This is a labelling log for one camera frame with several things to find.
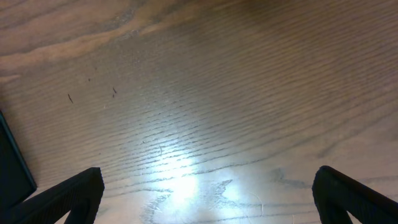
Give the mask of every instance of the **black object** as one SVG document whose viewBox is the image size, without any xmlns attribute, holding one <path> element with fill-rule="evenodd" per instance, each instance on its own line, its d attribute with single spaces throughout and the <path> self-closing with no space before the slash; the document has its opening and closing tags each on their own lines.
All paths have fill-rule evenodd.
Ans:
<svg viewBox="0 0 398 224">
<path fill-rule="evenodd" d="M 352 224 L 347 211 L 361 223 L 398 223 L 398 203 L 331 167 L 319 169 L 312 192 L 323 224 Z"/>
<path fill-rule="evenodd" d="M 36 184 L 0 112 L 0 211 L 23 202 Z"/>
<path fill-rule="evenodd" d="M 0 213 L 0 223 L 53 224 L 70 211 L 66 224 L 92 224 L 104 183 L 100 168 L 89 168 L 27 201 Z"/>
</svg>

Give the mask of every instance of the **wood grain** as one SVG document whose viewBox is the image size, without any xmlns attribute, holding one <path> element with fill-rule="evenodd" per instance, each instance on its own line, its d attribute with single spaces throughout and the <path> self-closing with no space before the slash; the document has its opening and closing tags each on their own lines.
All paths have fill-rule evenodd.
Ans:
<svg viewBox="0 0 398 224">
<path fill-rule="evenodd" d="M 395 1 L 0 1 L 0 102 L 96 223 L 319 223 L 329 165 L 398 198 Z"/>
</svg>

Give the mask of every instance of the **black rectangular object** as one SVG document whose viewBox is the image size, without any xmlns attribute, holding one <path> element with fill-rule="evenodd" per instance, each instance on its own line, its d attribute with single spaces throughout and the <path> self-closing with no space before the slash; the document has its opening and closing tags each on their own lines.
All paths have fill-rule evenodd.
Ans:
<svg viewBox="0 0 398 224">
<path fill-rule="evenodd" d="M 0 211 L 24 201 L 37 186 L 0 112 Z"/>
</svg>

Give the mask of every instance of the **small black mark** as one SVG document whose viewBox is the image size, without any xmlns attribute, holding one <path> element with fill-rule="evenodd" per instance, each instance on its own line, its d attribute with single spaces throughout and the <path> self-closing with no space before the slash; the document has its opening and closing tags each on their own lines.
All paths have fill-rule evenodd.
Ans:
<svg viewBox="0 0 398 224">
<path fill-rule="evenodd" d="M 70 95 L 68 94 L 69 100 L 73 103 L 72 98 L 70 98 Z"/>
</svg>

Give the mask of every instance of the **wooden table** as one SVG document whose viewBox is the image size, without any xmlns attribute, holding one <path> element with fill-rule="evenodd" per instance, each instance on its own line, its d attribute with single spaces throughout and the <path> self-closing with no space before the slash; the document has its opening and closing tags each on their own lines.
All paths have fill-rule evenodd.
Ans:
<svg viewBox="0 0 398 224">
<path fill-rule="evenodd" d="M 398 198 L 398 2 L 1 0 L 0 102 L 96 223 L 319 223 L 329 165 Z"/>
</svg>

